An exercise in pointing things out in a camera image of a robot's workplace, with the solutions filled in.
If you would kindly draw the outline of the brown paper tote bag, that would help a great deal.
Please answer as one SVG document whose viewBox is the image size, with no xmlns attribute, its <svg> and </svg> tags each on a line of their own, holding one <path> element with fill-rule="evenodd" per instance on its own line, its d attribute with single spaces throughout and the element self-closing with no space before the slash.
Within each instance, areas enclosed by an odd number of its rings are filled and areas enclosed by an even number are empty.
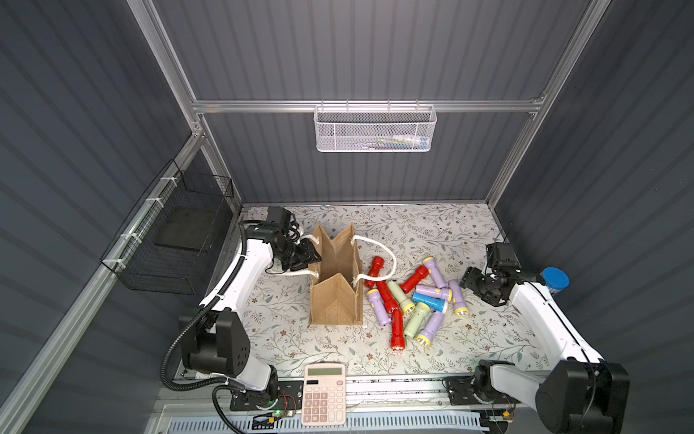
<svg viewBox="0 0 694 434">
<path fill-rule="evenodd" d="M 357 234 L 352 225 L 334 238 L 319 225 L 307 239 L 322 258 L 294 273 L 311 277 L 308 325 L 362 326 L 365 282 L 389 280 L 397 270 L 397 256 L 383 243 Z M 365 272 L 358 242 L 374 244 L 390 255 L 393 262 L 390 272 L 381 277 Z"/>
</svg>

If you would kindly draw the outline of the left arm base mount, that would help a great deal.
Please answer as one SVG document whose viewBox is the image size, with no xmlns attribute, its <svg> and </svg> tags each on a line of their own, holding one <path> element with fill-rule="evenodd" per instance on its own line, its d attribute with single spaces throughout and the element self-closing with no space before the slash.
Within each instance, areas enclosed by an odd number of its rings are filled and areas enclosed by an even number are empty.
<svg viewBox="0 0 694 434">
<path fill-rule="evenodd" d="M 302 380 L 285 380 L 270 383 L 265 391 L 233 391 L 232 412 L 254 412 L 255 410 L 301 410 L 304 396 Z"/>
</svg>

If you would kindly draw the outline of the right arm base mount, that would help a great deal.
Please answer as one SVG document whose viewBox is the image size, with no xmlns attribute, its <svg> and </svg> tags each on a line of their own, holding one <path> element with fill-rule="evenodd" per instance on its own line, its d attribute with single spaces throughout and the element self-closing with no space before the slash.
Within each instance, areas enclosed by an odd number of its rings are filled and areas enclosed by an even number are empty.
<svg viewBox="0 0 694 434">
<path fill-rule="evenodd" d="M 475 388 L 475 378 L 471 375 L 446 376 L 441 381 L 449 403 L 454 406 L 463 405 L 503 405 L 515 408 L 519 402 L 500 392 L 484 392 Z"/>
</svg>

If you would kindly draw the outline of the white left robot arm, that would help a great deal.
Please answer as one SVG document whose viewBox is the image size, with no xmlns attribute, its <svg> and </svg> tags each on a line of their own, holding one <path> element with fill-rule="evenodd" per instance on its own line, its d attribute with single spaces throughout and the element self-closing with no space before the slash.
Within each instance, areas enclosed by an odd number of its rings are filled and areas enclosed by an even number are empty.
<svg viewBox="0 0 694 434">
<path fill-rule="evenodd" d="M 275 368 L 251 350 L 243 310 L 258 280 L 276 261 L 284 275 L 302 275 L 321 261 L 314 235 L 305 235 L 290 222 L 244 221 L 240 243 L 229 267 L 200 303 L 200 311 L 184 320 L 173 349 L 181 351 L 184 368 L 206 379 L 185 388 L 232 383 L 244 391 L 265 392 L 276 379 Z"/>
</svg>

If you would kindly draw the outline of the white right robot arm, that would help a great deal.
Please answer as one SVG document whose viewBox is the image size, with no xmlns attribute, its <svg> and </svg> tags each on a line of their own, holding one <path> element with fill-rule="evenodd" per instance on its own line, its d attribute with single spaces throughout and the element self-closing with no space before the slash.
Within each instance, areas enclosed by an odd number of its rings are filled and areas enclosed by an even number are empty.
<svg viewBox="0 0 694 434">
<path fill-rule="evenodd" d="M 470 267 L 463 283 L 485 303 L 519 311 L 549 361 L 544 377 L 511 362 L 480 361 L 471 381 L 479 401 L 515 399 L 535 410 L 552 433 L 621 432 L 629 375 L 619 363 L 605 361 L 556 303 L 554 293 L 569 286 L 564 271 L 550 267 L 532 274 L 511 266 L 485 274 Z"/>
</svg>

